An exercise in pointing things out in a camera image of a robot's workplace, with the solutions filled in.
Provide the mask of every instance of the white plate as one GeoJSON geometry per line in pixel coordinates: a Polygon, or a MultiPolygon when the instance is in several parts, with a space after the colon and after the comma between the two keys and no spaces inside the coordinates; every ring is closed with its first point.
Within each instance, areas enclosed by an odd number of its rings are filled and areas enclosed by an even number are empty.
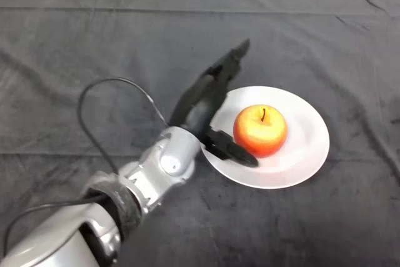
{"type": "Polygon", "coordinates": [[[283,147],[267,158],[258,159],[258,168],[248,168],[231,160],[222,161],[203,148],[209,162],[227,178],[261,189],[290,187],[313,176],[328,155],[329,133],[321,115],[293,93],[261,86],[231,91],[211,126],[233,136],[236,116],[254,104],[273,106],[284,116],[288,136],[283,147]]]}

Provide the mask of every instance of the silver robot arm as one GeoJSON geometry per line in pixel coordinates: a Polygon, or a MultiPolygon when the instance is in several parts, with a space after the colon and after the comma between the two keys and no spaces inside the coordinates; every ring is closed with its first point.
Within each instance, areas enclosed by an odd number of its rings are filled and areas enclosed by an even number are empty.
{"type": "Polygon", "coordinates": [[[209,126],[248,49],[246,40],[201,75],[178,101],[170,127],[139,161],[123,166],[119,175],[97,173],[91,178],[85,196],[96,196],[96,203],[60,209],[10,251],[0,267],[112,265],[129,233],[172,187],[191,177],[202,144],[220,159],[257,166],[256,158],[232,137],[209,126]]]}
{"type": "MultiPolygon", "coordinates": [[[[172,187],[184,184],[191,177],[200,147],[201,143],[191,133],[171,127],[139,161],[123,166],[118,177],[115,174],[101,174],[101,177],[116,178],[131,194],[131,205],[143,219],[161,204],[172,187]]],[[[100,204],[66,207],[20,242],[0,266],[109,266],[117,260],[121,240],[117,221],[100,204]]]]}

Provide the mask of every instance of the table surface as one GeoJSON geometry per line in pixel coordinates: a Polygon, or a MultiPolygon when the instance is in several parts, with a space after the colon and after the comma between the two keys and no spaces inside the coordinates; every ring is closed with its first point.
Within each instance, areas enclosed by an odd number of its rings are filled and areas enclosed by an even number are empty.
{"type": "MultiPolygon", "coordinates": [[[[125,76],[170,116],[245,38],[231,88],[309,101],[331,135],[326,163],[297,186],[258,190],[199,156],[119,266],[400,265],[400,0],[0,0],[0,234],[24,208],[74,198],[109,170],[76,122],[83,86],[125,76]]],[[[120,165],[162,129],[118,84],[91,93],[85,118],[120,165]]],[[[48,214],[21,221],[11,243],[48,214]]]]}

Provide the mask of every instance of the apple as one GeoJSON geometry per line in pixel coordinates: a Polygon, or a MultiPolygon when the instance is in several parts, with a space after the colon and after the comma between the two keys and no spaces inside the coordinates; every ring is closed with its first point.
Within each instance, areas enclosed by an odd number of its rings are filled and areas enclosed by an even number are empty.
{"type": "Polygon", "coordinates": [[[287,124],[272,106],[258,104],[243,109],[233,126],[235,142],[256,158],[278,151],[287,138],[287,124]]]}

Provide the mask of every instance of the black cable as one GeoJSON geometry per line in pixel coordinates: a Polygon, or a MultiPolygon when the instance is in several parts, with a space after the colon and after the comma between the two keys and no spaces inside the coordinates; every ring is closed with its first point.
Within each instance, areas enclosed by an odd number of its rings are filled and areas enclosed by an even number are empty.
{"type": "MultiPolygon", "coordinates": [[[[90,139],[90,141],[93,143],[93,145],[95,145],[95,147],[97,147],[97,149],[100,151],[100,153],[102,154],[103,158],[108,162],[108,164],[110,165],[112,171],[116,174],[118,174],[118,167],[114,164],[113,160],[111,159],[110,155],[108,155],[107,151],[101,146],[100,142],[93,136],[93,134],[90,132],[90,130],[88,129],[88,127],[86,126],[83,117],[82,117],[82,109],[83,109],[83,104],[84,104],[84,100],[85,97],[87,95],[87,93],[95,86],[97,86],[98,84],[101,83],[105,83],[108,81],[120,81],[123,83],[127,83],[130,84],[131,86],[134,86],[136,89],[138,89],[140,92],[142,92],[143,95],[145,95],[145,97],[147,97],[147,99],[149,100],[149,102],[151,103],[151,105],[153,106],[154,110],[156,111],[157,115],[160,117],[161,121],[164,123],[165,127],[168,127],[168,124],[164,118],[164,116],[161,114],[160,110],[157,108],[156,104],[154,103],[153,99],[150,97],[150,95],[148,95],[148,93],[143,90],[142,87],[140,87],[138,84],[134,83],[133,81],[130,81],[128,79],[125,78],[106,78],[106,79],[100,79],[97,81],[94,81],[91,84],[88,84],[81,92],[81,94],[79,95],[79,99],[78,99],[78,103],[77,103],[77,108],[76,108],[76,113],[77,113],[77,118],[78,118],[78,123],[80,125],[80,127],[82,128],[82,130],[85,132],[86,136],[90,139]]],[[[46,204],[41,204],[39,206],[33,206],[31,208],[26,209],[24,212],[22,212],[21,214],[17,215],[8,225],[6,228],[6,232],[4,233],[3,236],[3,254],[2,256],[5,257],[8,251],[8,239],[11,233],[12,228],[14,227],[14,225],[23,217],[25,217],[26,215],[36,212],[36,211],[40,211],[42,209],[51,209],[51,208],[60,208],[63,206],[77,206],[80,204],[89,204],[89,203],[95,203],[98,202],[100,200],[103,200],[103,198],[105,198],[106,195],[100,195],[100,196],[96,196],[93,198],[87,198],[87,199],[79,199],[79,200],[72,200],[72,201],[60,201],[57,203],[46,203],[46,204]]]]}
{"type": "Polygon", "coordinates": [[[90,130],[88,129],[88,127],[86,126],[83,117],[82,117],[82,107],[84,104],[84,100],[85,97],[87,95],[87,93],[94,88],[95,86],[97,86],[98,84],[101,83],[105,83],[108,81],[120,81],[126,84],[130,84],[131,86],[134,86],[135,88],[137,88],[140,92],[143,93],[143,95],[145,95],[145,97],[147,97],[147,99],[149,100],[149,102],[152,104],[154,110],[156,111],[157,115],[160,117],[161,121],[164,123],[164,125],[167,127],[168,124],[165,121],[164,116],[161,114],[160,110],[158,110],[156,104],[154,103],[153,99],[150,97],[150,95],[148,95],[148,93],[143,90],[142,87],[140,87],[138,84],[134,83],[133,81],[130,81],[126,78],[105,78],[105,79],[99,79],[97,81],[92,82],[91,84],[88,84],[83,91],[81,92],[81,94],[79,95],[79,99],[78,99],[78,103],[77,103],[77,118],[78,118],[78,123],[81,126],[82,130],[84,131],[84,133],[86,134],[86,136],[90,139],[90,141],[93,143],[93,145],[95,145],[95,147],[97,147],[97,149],[100,151],[100,153],[102,154],[103,158],[108,162],[108,164],[110,165],[112,171],[116,174],[118,174],[118,167],[114,164],[113,160],[111,159],[110,155],[108,155],[108,153],[106,152],[106,150],[100,145],[99,141],[93,136],[93,134],[90,132],[90,130]]]}
{"type": "Polygon", "coordinates": [[[26,209],[24,212],[16,216],[8,225],[6,228],[6,232],[4,233],[3,236],[3,245],[2,245],[2,256],[5,257],[8,251],[8,239],[11,233],[12,228],[14,225],[23,217],[26,215],[40,211],[42,209],[53,209],[53,208],[60,208],[63,206],[78,206],[80,204],[89,204],[89,203],[95,203],[100,200],[103,200],[106,195],[100,195],[92,198],[87,198],[87,199],[78,199],[78,200],[70,200],[70,201],[60,201],[57,203],[46,203],[46,204],[41,204],[40,206],[33,206],[32,208],[26,209]]]}

